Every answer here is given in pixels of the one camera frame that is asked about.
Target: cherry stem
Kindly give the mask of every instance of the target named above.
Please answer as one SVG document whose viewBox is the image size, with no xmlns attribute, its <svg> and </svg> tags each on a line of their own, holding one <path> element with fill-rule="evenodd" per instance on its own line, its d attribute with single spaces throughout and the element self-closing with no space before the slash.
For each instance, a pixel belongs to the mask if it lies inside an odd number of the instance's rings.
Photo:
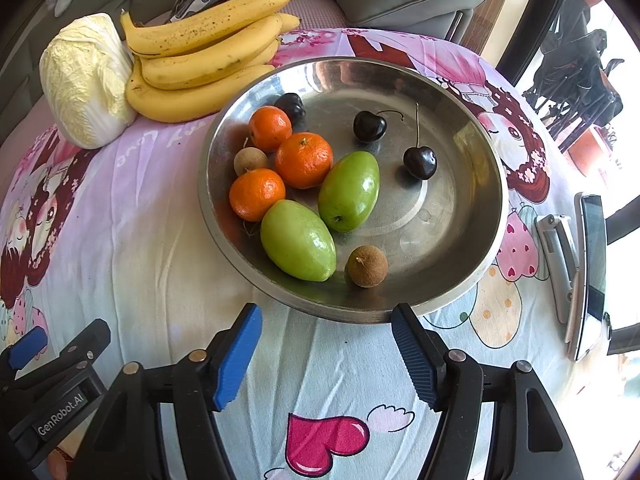
<svg viewBox="0 0 640 480">
<path fill-rule="evenodd" d="M 415 104 L 415 147 L 420 146 L 420 121 L 418 120 L 418 103 Z"/>
<path fill-rule="evenodd" d="M 385 112 L 394 112 L 396 114 L 400 114 L 400 120 L 404 121 L 404 114 L 402 112 L 399 112 L 398 110 L 380 110 L 376 115 L 380 115 L 380 114 L 383 114 Z"/>
</svg>

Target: blue gripper pad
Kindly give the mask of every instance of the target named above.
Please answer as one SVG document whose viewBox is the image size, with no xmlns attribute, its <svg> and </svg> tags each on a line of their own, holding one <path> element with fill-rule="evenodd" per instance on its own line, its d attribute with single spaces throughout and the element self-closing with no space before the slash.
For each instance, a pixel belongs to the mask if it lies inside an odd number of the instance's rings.
<svg viewBox="0 0 640 480">
<path fill-rule="evenodd" d="M 391 332 L 402 355 L 404 366 L 406 366 L 409 377 L 414 384 L 415 393 L 433 410 L 438 400 L 436 390 L 438 378 L 435 368 L 427 359 L 427 355 L 418 341 L 419 334 L 426 336 L 424 328 L 413 311 L 409 316 L 406 311 L 402 311 L 402 304 L 400 304 L 391 311 Z"/>
<path fill-rule="evenodd" d="M 9 366 L 22 370 L 47 345 L 47 334 L 36 326 L 22 336 L 9 350 Z"/>
<path fill-rule="evenodd" d="M 233 338 L 232 341 L 225 341 L 221 345 L 228 350 L 219 361 L 218 387 L 213 395 L 213 403 L 219 411 L 224 410 L 227 403 L 236 398 L 261 333 L 260 307 L 255 303 L 247 303 L 229 329 L 228 337 Z"/>
</svg>

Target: table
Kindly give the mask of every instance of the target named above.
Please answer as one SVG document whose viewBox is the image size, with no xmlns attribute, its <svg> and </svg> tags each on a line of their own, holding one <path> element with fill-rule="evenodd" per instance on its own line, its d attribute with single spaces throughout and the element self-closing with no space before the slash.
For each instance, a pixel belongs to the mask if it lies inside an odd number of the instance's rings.
<svg viewBox="0 0 640 480">
<path fill-rule="evenodd" d="M 489 131 L 510 188 L 500 253 L 477 286 L 422 322 L 478 362 L 529 360 L 558 400 L 572 364 L 534 220 L 572 216 L 580 181 L 545 127 L 491 66 L 455 44 L 307 30 L 284 35 L 273 63 L 320 56 L 417 70 Z M 55 125 L 37 138 L 0 212 L 0 348 L 43 326 L 50 348 L 42 362 L 101 317 L 112 339 L 95 368 L 108 384 L 128 361 L 160 366 L 203 347 L 255 301 L 262 338 L 238 398 L 216 417 L 236 476 L 415 479 L 438 416 L 415 396 L 390 327 L 339 324 L 279 304 L 235 272 L 210 238 L 196 171 L 212 118 L 139 117 L 94 151 L 69 145 Z M 490 424 L 485 406 L 474 475 L 484 468 Z M 170 430 L 166 440 L 172 474 L 183 478 Z"/>
</svg>

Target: orange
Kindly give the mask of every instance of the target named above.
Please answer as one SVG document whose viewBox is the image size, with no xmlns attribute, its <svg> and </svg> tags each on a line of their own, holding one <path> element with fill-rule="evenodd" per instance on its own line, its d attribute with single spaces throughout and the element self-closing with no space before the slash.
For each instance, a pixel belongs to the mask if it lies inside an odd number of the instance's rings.
<svg viewBox="0 0 640 480">
<path fill-rule="evenodd" d="M 260 168 L 236 178 L 229 190 L 231 209 L 243 220 L 259 222 L 285 196 L 284 182 L 272 170 Z"/>
<path fill-rule="evenodd" d="M 256 148 L 274 152 L 283 140 L 291 136 L 291 121 L 279 108 L 263 106 L 249 119 L 249 132 Z"/>
<path fill-rule="evenodd" d="M 276 152 L 276 171 L 291 187 L 319 186 L 329 173 L 334 152 L 321 136 L 304 132 L 285 140 Z"/>
</svg>

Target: phone screen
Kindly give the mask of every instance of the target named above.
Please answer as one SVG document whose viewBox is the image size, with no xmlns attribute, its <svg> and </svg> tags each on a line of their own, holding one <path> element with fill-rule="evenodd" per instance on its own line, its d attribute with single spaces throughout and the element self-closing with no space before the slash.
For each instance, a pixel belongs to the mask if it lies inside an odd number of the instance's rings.
<svg viewBox="0 0 640 480">
<path fill-rule="evenodd" d="M 590 195 L 583 197 L 581 202 L 587 269 L 586 312 L 578 343 L 578 359 L 584 357 L 600 339 L 607 270 L 607 231 L 602 212 L 602 200 L 597 195 Z"/>
</svg>

